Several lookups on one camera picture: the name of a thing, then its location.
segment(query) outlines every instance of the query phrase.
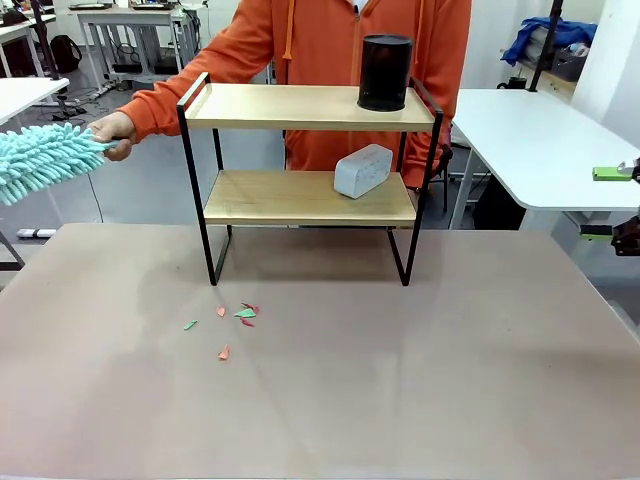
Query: white block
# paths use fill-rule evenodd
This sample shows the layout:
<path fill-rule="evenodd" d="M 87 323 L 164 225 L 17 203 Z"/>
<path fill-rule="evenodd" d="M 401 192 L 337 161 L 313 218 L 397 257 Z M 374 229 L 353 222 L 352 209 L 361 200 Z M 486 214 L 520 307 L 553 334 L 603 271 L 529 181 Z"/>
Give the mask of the white block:
<path fill-rule="evenodd" d="M 369 145 L 344 157 L 336 165 L 333 188 L 351 198 L 358 198 L 389 177 L 393 152 L 380 145 Z"/>

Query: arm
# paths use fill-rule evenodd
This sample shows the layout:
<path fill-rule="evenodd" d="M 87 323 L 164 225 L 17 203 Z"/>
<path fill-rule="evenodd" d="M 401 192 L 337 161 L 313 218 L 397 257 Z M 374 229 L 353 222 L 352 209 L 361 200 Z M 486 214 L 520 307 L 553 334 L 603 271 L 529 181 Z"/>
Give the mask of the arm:
<path fill-rule="evenodd" d="M 202 72 L 214 82 L 246 83 L 273 57 L 271 0 L 241 0 L 231 25 L 185 67 L 153 90 L 136 93 L 118 111 L 135 126 L 135 140 L 152 133 L 178 135 L 176 104 Z"/>
<path fill-rule="evenodd" d="M 451 120 L 456 110 L 469 36 L 471 0 L 438 0 L 435 9 L 433 31 L 429 36 L 429 32 L 425 32 L 418 39 L 420 51 L 416 75 L 444 112 L 439 140 L 442 145 L 449 144 Z M 403 166 L 407 186 L 422 185 L 430 142 L 429 133 L 409 135 Z"/>

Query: hand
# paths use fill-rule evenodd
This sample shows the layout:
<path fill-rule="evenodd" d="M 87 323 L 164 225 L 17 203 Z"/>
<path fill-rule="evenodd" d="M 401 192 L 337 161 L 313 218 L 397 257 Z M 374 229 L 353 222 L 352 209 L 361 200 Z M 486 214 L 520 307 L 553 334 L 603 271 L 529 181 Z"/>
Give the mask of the hand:
<path fill-rule="evenodd" d="M 114 148 L 104 152 L 104 156 L 114 162 L 124 160 L 131 153 L 136 142 L 136 129 L 128 115 L 114 112 L 106 117 L 89 124 L 89 128 L 96 136 L 96 141 L 107 143 L 114 138 L 123 138 Z"/>

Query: two-tier shelf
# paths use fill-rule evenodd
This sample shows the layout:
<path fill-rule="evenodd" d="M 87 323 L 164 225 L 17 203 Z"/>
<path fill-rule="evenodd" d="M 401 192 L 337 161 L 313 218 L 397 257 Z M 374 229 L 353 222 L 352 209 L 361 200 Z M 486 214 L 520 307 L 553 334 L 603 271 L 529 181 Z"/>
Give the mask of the two-tier shelf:
<path fill-rule="evenodd" d="M 359 107 L 357 99 L 358 87 L 211 83 L 207 73 L 200 75 L 185 93 L 177 105 L 178 119 L 212 285 L 217 285 L 220 278 L 232 225 L 383 227 L 389 236 L 400 280 L 403 285 L 409 284 L 442 110 L 424 86 L 413 80 L 407 89 L 403 110 L 373 112 Z M 204 207 L 189 128 L 213 129 L 219 171 Z M 333 189 L 334 172 L 224 170 L 219 128 L 390 131 L 402 132 L 402 135 L 396 171 L 382 185 L 353 200 Z M 407 132 L 430 131 L 431 144 L 416 211 L 400 174 L 402 160 Z M 208 224 L 227 226 L 227 238 L 215 267 Z M 413 228 L 406 269 L 393 236 L 395 228 Z"/>

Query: person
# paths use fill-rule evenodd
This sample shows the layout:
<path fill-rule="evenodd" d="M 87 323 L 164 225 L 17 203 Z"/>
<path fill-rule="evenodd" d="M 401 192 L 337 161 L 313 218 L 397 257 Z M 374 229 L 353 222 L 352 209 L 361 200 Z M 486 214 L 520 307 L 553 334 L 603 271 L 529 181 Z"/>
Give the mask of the person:
<path fill-rule="evenodd" d="M 358 85 L 364 36 L 385 33 L 414 40 L 411 74 L 442 107 L 439 144 L 447 144 L 470 17 L 471 0 L 240 0 L 229 27 L 182 72 L 137 92 L 90 127 L 98 141 L 124 138 L 106 152 L 123 160 L 150 134 L 180 133 L 176 104 L 202 72 L 213 82 L 246 83 L 275 59 L 278 84 Z M 409 135 L 402 172 L 407 187 L 422 185 L 429 142 L 429 134 Z M 400 134 L 287 131 L 287 168 L 334 170 L 338 160 L 372 143 L 397 156 Z"/>

